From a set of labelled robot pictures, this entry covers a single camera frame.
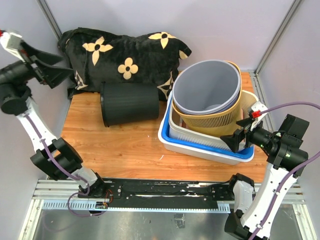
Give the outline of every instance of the flower pattern pillow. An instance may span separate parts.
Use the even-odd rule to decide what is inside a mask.
[[[166,101],[177,78],[179,59],[191,50],[167,32],[138,37],[77,28],[63,33],[58,47],[74,69],[68,95],[100,92],[102,82],[154,83]]]

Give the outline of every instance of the white wall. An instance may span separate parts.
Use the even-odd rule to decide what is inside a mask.
[[[305,0],[260,74],[269,106],[292,101],[320,105],[320,1]],[[310,121],[302,149],[312,157],[320,151],[320,111],[309,106],[272,113],[278,128],[286,114]],[[299,182],[312,222],[320,236],[320,159],[307,166]]]
[[[0,3],[1,28],[17,30],[36,49],[58,53],[57,39],[36,0],[11,0]],[[0,48],[0,68],[18,59]],[[36,79],[29,86],[40,112],[55,134],[60,134],[68,110],[66,82],[50,90]],[[18,239],[37,179],[43,178],[30,161],[33,145],[13,115],[0,112],[0,238]]]
[[[47,0],[62,32],[169,32],[193,51],[181,68],[208,59],[255,69],[293,0]]]

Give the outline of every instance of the robotic arm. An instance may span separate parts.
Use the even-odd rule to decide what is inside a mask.
[[[31,161],[54,180],[76,180],[83,193],[89,187],[88,196],[104,197],[107,187],[102,178],[84,167],[75,149],[48,129],[27,86],[30,79],[36,78],[53,89],[73,74],[73,70],[52,66],[63,57],[29,46],[14,32],[1,32],[0,36],[2,47],[20,59],[0,70],[0,109],[15,115],[28,133],[35,151]],[[53,158],[55,151],[59,154]]]
[[[53,89],[73,74],[73,70],[52,66],[63,58],[29,46],[16,33],[0,31],[0,43],[19,58],[0,69],[0,109],[15,115],[28,133],[35,151],[31,157],[33,164],[54,180],[76,180],[82,195],[86,193],[88,198],[104,198],[108,185],[96,172],[82,165],[83,160],[71,145],[48,129],[27,86],[30,79],[36,78],[40,84]],[[268,156],[268,164],[257,195],[253,180],[239,173],[232,176],[228,189],[234,195],[235,205],[226,221],[225,231],[240,240],[267,240],[276,212],[303,167],[289,177],[281,191],[276,190],[279,183],[308,159],[308,154],[299,148],[309,122],[288,114],[280,129],[271,133],[262,127],[266,114],[257,114],[266,110],[266,106],[257,102],[251,109],[249,118],[237,122],[242,129],[221,139],[233,152],[239,150],[239,143],[244,139],[247,148],[252,144],[261,147]]]
[[[224,230],[241,240],[267,240],[281,202],[291,186],[297,182],[304,168],[300,168],[291,175],[284,183],[282,190],[278,192],[280,182],[292,169],[308,159],[308,153],[299,147],[303,143],[302,137],[309,122],[288,114],[279,130],[271,133],[262,127],[261,120],[264,115],[255,116],[257,111],[266,110],[266,106],[258,101],[251,108],[251,117],[237,122],[242,129],[236,130],[233,135],[222,136],[221,139],[233,152],[238,151],[239,143],[243,139],[246,147],[252,144],[261,147],[268,156],[268,164],[256,196],[254,184],[250,178],[239,173],[232,176],[229,189],[234,194],[235,205]],[[274,194],[277,194],[275,202],[273,202]],[[257,232],[256,236],[251,237],[254,232]]]

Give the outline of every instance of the gray bucket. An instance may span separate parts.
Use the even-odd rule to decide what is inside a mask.
[[[191,65],[177,77],[172,97],[184,114],[209,115],[232,107],[240,89],[240,73],[232,64],[206,60]]]

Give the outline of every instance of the wooden table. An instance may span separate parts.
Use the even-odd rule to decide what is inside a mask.
[[[247,72],[242,73],[242,87],[253,92]],[[166,150],[158,140],[165,110],[166,103],[161,102],[156,120],[107,128],[102,120],[100,94],[82,93],[72,99],[62,137],[80,154],[84,165],[102,177],[220,182],[241,173],[262,182],[267,158],[258,147],[252,161],[237,165]]]

